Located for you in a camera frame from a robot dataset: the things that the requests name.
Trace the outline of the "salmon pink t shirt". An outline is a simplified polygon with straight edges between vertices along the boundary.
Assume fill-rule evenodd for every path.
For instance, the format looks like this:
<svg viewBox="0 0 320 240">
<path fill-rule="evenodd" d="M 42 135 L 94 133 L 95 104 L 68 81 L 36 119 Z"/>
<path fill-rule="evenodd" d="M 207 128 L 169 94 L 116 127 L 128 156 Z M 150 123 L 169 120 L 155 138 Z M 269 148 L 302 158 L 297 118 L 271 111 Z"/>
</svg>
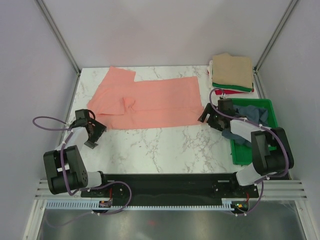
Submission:
<svg viewBox="0 0 320 240">
<path fill-rule="evenodd" d="M 112 130 L 198 125 L 204 107 L 196 76 L 135 81 L 136 73 L 110 67 L 87 108 Z"/>
</svg>

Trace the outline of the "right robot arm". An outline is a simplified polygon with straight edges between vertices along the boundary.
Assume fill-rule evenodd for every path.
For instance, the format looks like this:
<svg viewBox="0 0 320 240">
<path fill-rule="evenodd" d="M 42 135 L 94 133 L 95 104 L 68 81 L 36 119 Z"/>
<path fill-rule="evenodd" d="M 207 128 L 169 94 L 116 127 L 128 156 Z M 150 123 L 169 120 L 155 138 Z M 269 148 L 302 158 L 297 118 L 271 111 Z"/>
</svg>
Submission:
<svg viewBox="0 0 320 240">
<path fill-rule="evenodd" d="M 230 98 L 221 98 L 217 105 L 209 102 L 198 119 L 220 131 L 224 138 L 250 148 L 250 164 L 233 173 L 229 184 L 235 197 L 242 196 L 249 185 L 271 176 L 283 177 L 293 167 L 286 132 L 281 127 L 271 127 L 268 117 L 265 107 L 236 105 Z"/>
</svg>

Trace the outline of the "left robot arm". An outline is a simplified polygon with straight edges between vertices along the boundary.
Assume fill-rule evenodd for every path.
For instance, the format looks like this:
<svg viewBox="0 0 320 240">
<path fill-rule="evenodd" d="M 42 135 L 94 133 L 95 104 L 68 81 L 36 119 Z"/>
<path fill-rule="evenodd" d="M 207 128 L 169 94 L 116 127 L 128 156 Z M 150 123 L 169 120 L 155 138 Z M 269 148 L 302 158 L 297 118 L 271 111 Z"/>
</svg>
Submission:
<svg viewBox="0 0 320 240">
<path fill-rule="evenodd" d="M 108 182 L 102 180 L 102 172 L 89 172 L 81 157 L 81 149 L 86 146 L 94 149 L 107 127 L 96 120 L 93 111 L 75 111 L 75 120 L 67 129 L 62 143 L 43 155 L 47 184 L 53 195 L 67 193 L 75 195 L 80 190 L 92 189 L 99 197 L 110 191 Z"/>
</svg>

